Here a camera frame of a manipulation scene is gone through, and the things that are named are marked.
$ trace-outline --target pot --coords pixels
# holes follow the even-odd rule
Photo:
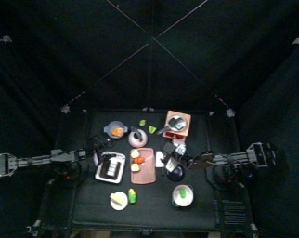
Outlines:
[[[187,120],[180,115],[173,115],[167,121],[167,126],[163,129],[160,129],[156,132],[156,134],[160,135],[169,130],[180,132],[184,131],[185,128],[187,128]]]

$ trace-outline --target white bowl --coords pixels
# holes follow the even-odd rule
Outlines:
[[[185,196],[181,197],[180,191],[184,190]],[[172,203],[175,206],[188,206],[193,202],[193,190],[187,185],[179,185],[172,194]]]

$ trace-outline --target carrot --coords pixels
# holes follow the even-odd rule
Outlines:
[[[124,134],[124,128],[121,128],[121,127],[113,128],[113,130],[112,130],[112,135],[113,135],[113,136],[121,137],[122,134]]]
[[[136,158],[133,158],[133,162],[136,163],[136,164],[143,164],[144,163],[144,161],[145,161],[145,157],[136,157]]]

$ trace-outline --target black fabric wall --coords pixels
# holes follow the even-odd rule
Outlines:
[[[279,211],[289,202],[283,229],[299,234],[299,68],[291,55],[299,0],[1,0],[4,35],[13,42],[0,42],[0,152],[16,156],[49,153],[61,106],[81,92],[70,104],[77,108],[221,111],[221,98],[239,113],[269,78],[240,111],[240,142],[245,147],[265,139],[284,152],[276,172],[255,187],[256,217],[280,230]],[[44,173],[0,181],[6,237],[34,221],[44,183]]]
[[[299,237],[299,47],[237,114],[243,149],[271,142],[276,166],[252,189],[255,218],[267,237]]]

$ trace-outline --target food item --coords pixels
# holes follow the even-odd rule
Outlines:
[[[136,158],[133,158],[133,162],[136,163],[136,164],[143,164],[144,162],[145,162],[145,157],[136,157]]]
[[[112,193],[110,198],[118,205],[122,205],[124,200],[120,196],[117,196],[114,193]]]
[[[140,171],[140,165],[139,164],[132,164],[132,172]]]
[[[181,195],[181,198],[185,198],[185,190],[184,189],[180,189],[180,195]]]
[[[153,134],[156,131],[156,127],[155,126],[149,126],[149,133]]]
[[[140,152],[137,150],[132,150],[132,159],[140,156]]]
[[[133,189],[129,189],[129,202],[131,204],[135,204],[136,202],[136,192]]]
[[[121,137],[124,135],[124,128],[121,128],[121,127],[113,128],[112,135],[116,137]]]
[[[139,123],[140,126],[144,126],[145,124],[147,124],[147,120],[141,120]]]

